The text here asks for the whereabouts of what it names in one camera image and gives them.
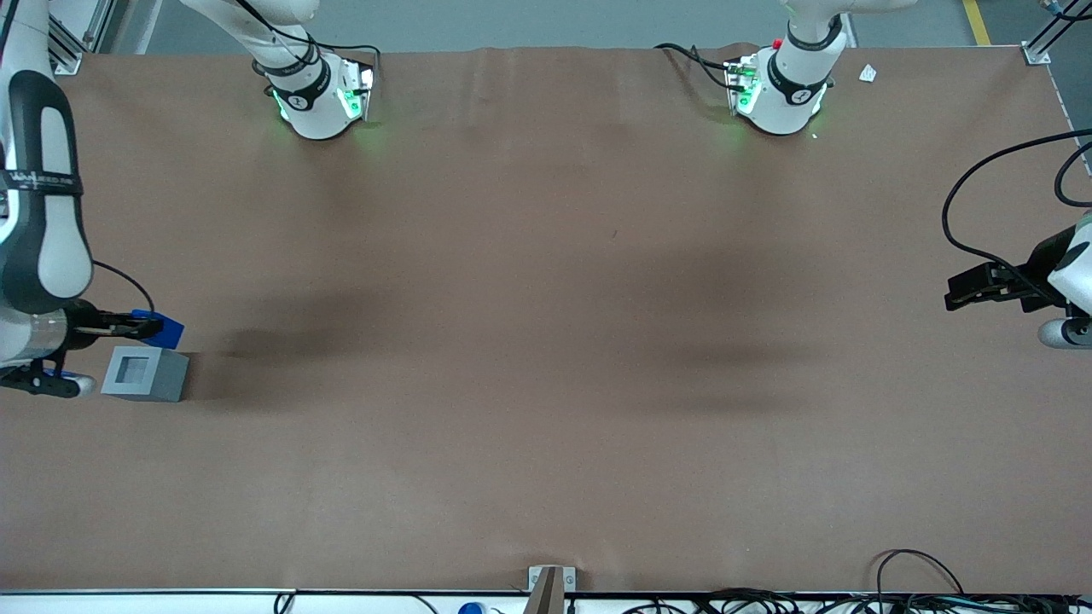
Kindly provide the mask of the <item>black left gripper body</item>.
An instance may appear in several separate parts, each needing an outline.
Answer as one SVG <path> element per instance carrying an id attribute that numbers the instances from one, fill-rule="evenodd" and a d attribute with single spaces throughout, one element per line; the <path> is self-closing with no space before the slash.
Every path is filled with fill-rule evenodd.
<path id="1" fill-rule="evenodd" d="M 1048 282 L 1049 273 L 1056 268 L 1075 236 L 1075 226 L 1061 231 L 1038 243 L 1026 259 L 1026 276 L 1037 284 L 1037 287 L 1045 292 L 1046 297 L 1035 292 L 1026 299 L 1029 310 L 1045 310 L 1046 307 L 1061 307 L 1067 304 L 1067 299 L 1060 291 L 1054 290 Z"/>

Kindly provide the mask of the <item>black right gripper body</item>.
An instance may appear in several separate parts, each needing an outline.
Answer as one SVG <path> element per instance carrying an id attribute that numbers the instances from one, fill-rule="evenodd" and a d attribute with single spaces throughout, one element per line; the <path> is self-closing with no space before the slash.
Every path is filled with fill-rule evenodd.
<path id="1" fill-rule="evenodd" d="M 102 318 L 99 310 L 91 303 L 82 298 L 71 300 L 62 308 L 66 314 L 66 342 L 61 349 L 66 352 L 84 350 L 92 346 L 97 335 L 94 332 L 86 332 L 86 329 L 100 329 Z"/>

